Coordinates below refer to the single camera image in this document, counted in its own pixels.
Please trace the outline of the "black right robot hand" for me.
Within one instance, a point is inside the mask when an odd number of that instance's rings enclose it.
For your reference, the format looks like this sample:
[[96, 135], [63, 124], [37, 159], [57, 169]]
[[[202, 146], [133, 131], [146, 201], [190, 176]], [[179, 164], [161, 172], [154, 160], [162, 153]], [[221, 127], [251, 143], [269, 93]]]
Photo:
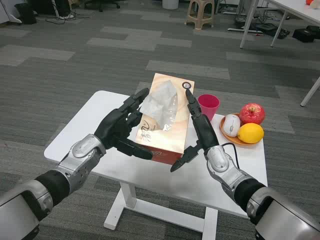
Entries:
[[195, 146], [188, 146], [180, 159], [178, 159], [171, 167], [170, 172], [174, 172], [181, 168], [184, 164], [189, 163], [197, 155], [200, 149], [206, 153], [211, 147], [219, 145], [217, 135], [213, 129], [209, 118], [202, 113], [201, 107], [195, 96], [189, 89], [185, 91], [188, 100], [188, 109], [191, 114], [192, 123], [198, 140]]

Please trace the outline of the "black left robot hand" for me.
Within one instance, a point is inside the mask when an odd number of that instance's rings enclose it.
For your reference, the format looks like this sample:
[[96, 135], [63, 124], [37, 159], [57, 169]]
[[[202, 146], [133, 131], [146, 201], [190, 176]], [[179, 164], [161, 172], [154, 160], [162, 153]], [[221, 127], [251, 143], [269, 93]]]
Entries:
[[142, 113], [140, 104], [148, 96], [149, 89], [144, 88], [128, 97], [119, 108], [113, 109], [97, 127], [94, 135], [108, 150], [116, 148], [127, 156], [135, 156], [140, 159], [151, 160], [153, 154], [142, 145], [128, 139], [132, 128], [141, 122]]

